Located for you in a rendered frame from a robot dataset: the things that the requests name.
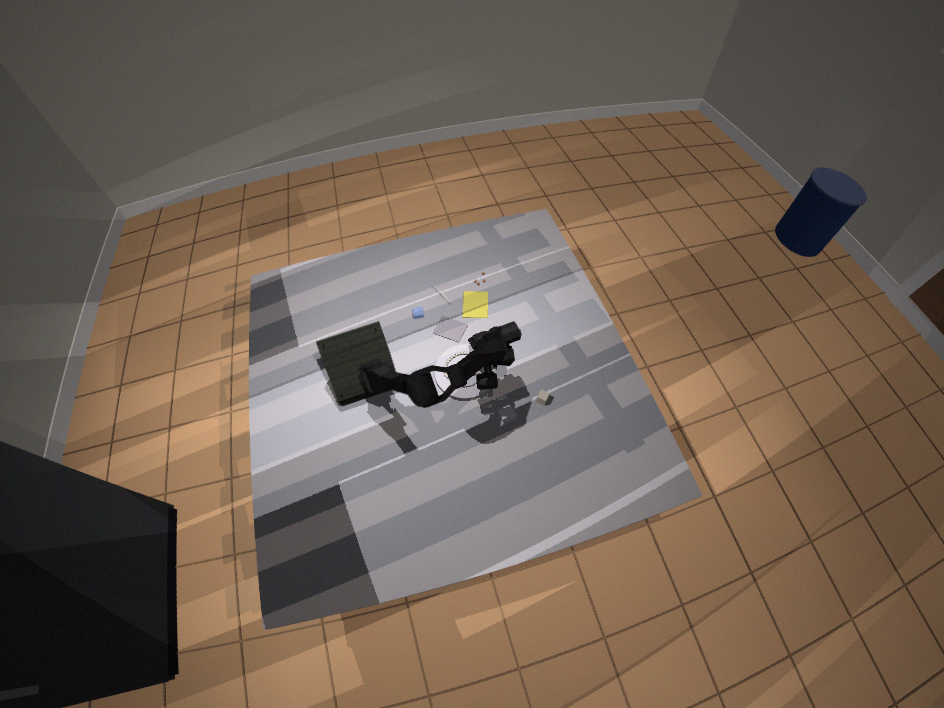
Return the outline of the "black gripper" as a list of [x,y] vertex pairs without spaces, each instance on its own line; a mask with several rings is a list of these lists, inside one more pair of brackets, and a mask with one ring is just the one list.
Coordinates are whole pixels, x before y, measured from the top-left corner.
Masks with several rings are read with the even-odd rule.
[[492,371],[491,365],[493,365],[493,362],[488,362],[484,366],[483,374],[476,375],[477,389],[496,389],[498,387],[497,374]]

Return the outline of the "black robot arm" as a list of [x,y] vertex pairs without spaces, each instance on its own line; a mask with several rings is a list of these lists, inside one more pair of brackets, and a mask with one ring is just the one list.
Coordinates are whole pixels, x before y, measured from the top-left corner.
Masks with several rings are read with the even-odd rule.
[[[396,372],[393,364],[381,363],[380,359],[376,359],[361,364],[359,370],[369,393],[396,391],[406,394],[417,407],[427,408],[444,402],[488,362],[493,362],[493,368],[497,365],[510,366],[515,356],[509,344],[520,340],[521,336],[521,329],[513,321],[470,337],[468,341],[475,350],[448,367],[431,365],[407,375]],[[448,375],[451,384],[442,395],[438,396],[430,373],[432,371]]]

